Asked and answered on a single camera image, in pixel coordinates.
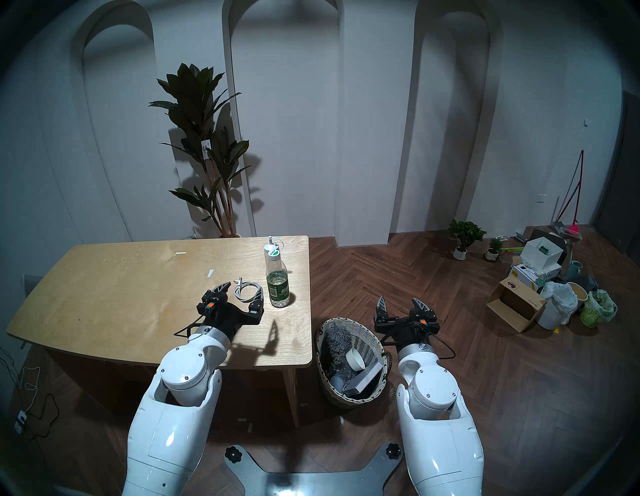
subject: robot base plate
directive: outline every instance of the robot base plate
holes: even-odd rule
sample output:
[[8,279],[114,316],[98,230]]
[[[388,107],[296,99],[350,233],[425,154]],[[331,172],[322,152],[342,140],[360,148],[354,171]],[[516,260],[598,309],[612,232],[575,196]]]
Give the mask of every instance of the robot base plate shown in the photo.
[[260,496],[380,495],[387,479],[402,460],[397,444],[383,444],[369,464],[355,472],[277,474],[265,472],[242,446],[227,448],[225,463],[244,486],[244,494]]

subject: power adapter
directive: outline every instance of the power adapter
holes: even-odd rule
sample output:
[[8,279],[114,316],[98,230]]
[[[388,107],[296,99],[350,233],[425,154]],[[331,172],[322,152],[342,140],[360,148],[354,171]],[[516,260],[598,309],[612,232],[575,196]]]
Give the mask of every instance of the power adapter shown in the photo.
[[27,414],[20,410],[18,413],[18,417],[15,419],[15,424],[13,425],[14,430],[18,434],[22,434],[22,428],[24,427],[27,421]]

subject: potted plant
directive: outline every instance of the potted plant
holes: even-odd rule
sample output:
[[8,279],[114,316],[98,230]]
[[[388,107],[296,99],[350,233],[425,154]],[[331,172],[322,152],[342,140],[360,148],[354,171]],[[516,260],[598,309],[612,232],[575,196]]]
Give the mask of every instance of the potted plant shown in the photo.
[[489,249],[487,249],[484,257],[490,262],[495,262],[500,255],[500,249],[502,248],[502,241],[499,238],[494,237],[489,241]]
[[221,237],[236,237],[233,224],[233,206],[230,195],[231,180],[244,169],[236,170],[238,159],[249,148],[249,141],[231,141],[226,127],[215,129],[214,116],[235,93],[219,103],[227,90],[215,99],[213,91],[224,73],[214,74],[213,68],[198,69],[194,64],[187,67],[180,64],[177,74],[167,74],[166,81],[158,79],[162,89],[177,100],[177,103],[159,100],[151,102],[150,107],[168,110],[171,122],[184,131],[182,148],[170,143],[162,143],[190,155],[200,163],[207,180],[205,185],[193,192],[186,188],[170,191],[181,200],[204,210],[213,220]]
[[464,260],[467,256],[467,248],[474,241],[482,241],[486,231],[481,230],[473,222],[462,222],[453,219],[449,224],[449,232],[458,238],[460,245],[453,252],[456,260]]

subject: plastic bag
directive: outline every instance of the plastic bag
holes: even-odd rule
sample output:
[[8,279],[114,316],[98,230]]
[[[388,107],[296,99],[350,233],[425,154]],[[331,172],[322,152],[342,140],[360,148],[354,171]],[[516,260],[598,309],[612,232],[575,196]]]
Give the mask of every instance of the plastic bag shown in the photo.
[[566,324],[578,308],[578,297],[568,284],[547,282],[542,288],[540,296],[547,300],[553,298],[558,312],[563,316],[561,324]]
[[618,306],[603,289],[589,291],[589,296],[587,297],[587,301],[584,303],[584,307],[598,312],[600,315],[600,322],[609,322],[616,316],[618,311]]

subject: wooden floor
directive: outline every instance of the wooden floor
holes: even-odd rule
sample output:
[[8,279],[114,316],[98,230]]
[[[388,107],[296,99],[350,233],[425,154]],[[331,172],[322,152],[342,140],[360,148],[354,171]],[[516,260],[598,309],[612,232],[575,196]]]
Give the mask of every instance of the wooden floor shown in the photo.
[[[593,230],[582,232],[585,240],[574,258],[620,308],[611,323],[596,330],[574,319],[570,330],[559,334],[539,326],[517,334],[485,306],[509,262],[483,260],[481,243],[466,261],[456,261],[452,241],[441,232],[396,234],[387,246],[361,248],[337,249],[328,238],[310,240],[314,328],[336,316],[372,328],[380,294],[391,315],[406,314],[411,298],[420,298],[435,310],[439,336],[458,354],[444,363],[458,380],[480,434],[483,493],[561,494],[616,441],[640,407],[640,269]],[[438,342],[433,347],[441,356],[448,354]],[[393,396],[401,379],[393,354],[394,369],[381,397],[350,412],[327,403],[313,367],[300,370],[299,429],[292,426],[281,374],[223,371],[207,447],[184,493],[243,493],[223,461],[231,444],[243,445],[267,471],[362,468],[382,443],[401,441]],[[141,392],[132,391],[129,404],[114,415],[84,394],[43,350],[34,347],[28,362],[44,366],[35,411],[44,392],[55,394],[61,410],[49,437],[39,440],[54,480],[94,495],[120,494],[127,431]],[[280,407],[266,408],[273,404]],[[53,415],[50,407],[42,422],[35,421],[36,430]],[[404,494],[415,493],[403,461],[385,495]]]

